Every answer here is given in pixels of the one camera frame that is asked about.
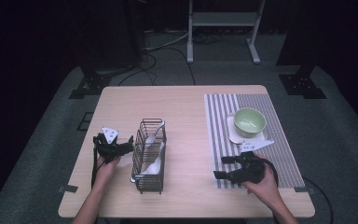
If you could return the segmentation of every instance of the floor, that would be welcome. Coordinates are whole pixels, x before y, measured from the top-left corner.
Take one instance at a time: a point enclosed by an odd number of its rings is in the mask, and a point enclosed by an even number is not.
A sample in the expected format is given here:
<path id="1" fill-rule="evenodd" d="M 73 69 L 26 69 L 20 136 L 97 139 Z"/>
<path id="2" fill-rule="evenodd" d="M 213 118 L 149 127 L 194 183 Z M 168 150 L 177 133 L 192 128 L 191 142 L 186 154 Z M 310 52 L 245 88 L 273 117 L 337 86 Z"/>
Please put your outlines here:
<path id="1" fill-rule="evenodd" d="M 183 33 L 150 33 L 148 48 Z M 326 99 L 287 95 L 279 74 L 293 74 L 298 66 L 275 66 L 284 35 L 259 35 L 255 45 L 262 63 L 254 65 L 245 35 L 205 35 L 194 46 L 194 62 L 186 63 L 186 41 L 147 53 L 139 67 L 111 78 L 116 85 L 263 85 L 310 188 L 316 214 L 301 223 L 358 223 L 358 117 L 337 85 L 321 68 L 311 74 Z M 78 125 L 94 111 L 98 95 L 69 99 L 83 78 L 75 68 L 55 94 L 0 194 L 0 223 L 70 223 L 58 215 L 86 132 Z M 118 223 L 118 219 L 104 220 Z M 215 220 L 234 223 L 238 220 Z M 272 218 L 246 223 L 274 223 Z"/>

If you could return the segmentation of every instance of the green bowl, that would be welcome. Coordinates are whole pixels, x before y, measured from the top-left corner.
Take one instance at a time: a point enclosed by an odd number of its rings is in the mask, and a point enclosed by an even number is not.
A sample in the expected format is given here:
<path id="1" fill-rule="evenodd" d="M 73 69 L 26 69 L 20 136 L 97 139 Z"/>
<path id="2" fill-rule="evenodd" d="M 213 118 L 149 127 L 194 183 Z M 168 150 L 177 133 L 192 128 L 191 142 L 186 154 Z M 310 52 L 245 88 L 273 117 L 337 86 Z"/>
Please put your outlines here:
<path id="1" fill-rule="evenodd" d="M 244 137 L 255 137 L 266 128 L 266 118 L 253 108 L 242 108 L 234 115 L 235 130 Z"/>

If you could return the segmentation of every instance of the metal wire basket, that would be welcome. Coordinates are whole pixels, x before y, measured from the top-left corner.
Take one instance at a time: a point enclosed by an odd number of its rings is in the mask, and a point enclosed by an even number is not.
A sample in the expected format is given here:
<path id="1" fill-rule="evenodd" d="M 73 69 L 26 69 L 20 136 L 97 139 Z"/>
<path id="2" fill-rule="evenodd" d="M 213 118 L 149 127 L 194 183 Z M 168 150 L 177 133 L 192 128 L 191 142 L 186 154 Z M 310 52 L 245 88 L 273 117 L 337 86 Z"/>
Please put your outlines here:
<path id="1" fill-rule="evenodd" d="M 162 192 L 166 143 L 165 121 L 143 119 L 136 136 L 131 173 L 131 181 L 141 193 Z"/>

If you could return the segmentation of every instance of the striped placemat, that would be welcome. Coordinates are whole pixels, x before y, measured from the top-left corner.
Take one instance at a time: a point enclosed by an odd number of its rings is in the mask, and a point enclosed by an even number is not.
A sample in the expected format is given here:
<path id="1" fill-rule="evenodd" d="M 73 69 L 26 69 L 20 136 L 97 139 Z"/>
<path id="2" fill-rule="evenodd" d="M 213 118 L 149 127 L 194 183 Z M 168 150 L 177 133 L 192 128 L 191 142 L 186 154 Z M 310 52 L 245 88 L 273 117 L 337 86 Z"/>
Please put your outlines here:
<path id="1" fill-rule="evenodd" d="M 221 157 L 240 154 L 240 146 L 232 143 L 228 138 L 227 115 L 243 107 L 254 108 L 264 114 L 267 120 L 265 132 L 274 144 L 255 151 L 271 161 L 278 171 L 280 188 L 303 188 L 301 177 L 295 158 L 286 141 L 282 126 L 275 113 L 272 102 L 267 94 L 205 94 L 205 110 L 208 124 L 208 135 L 213 171 L 233 171 L 241 168 L 239 164 L 222 164 Z M 219 189 L 240 189 L 242 186 L 233 185 L 227 180 L 215 180 L 215 187 Z"/>

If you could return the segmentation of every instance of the white plate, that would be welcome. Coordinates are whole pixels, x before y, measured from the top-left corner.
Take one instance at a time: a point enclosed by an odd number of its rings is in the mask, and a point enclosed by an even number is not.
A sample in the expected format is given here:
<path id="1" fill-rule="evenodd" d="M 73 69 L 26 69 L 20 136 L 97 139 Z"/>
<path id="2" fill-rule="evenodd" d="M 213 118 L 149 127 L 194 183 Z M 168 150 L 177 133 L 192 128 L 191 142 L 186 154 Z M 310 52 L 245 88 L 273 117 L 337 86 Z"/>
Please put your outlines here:
<path id="1" fill-rule="evenodd" d="M 263 132 L 258 133 L 255 137 L 251 137 L 251 138 L 243 137 L 242 135 L 238 134 L 237 131 L 235 130 L 234 115 L 235 113 L 227 114 L 228 138 L 232 143 L 242 144 L 243 142 L 268 140 L 268 135 L 266 130 L 267 127 Z"/>

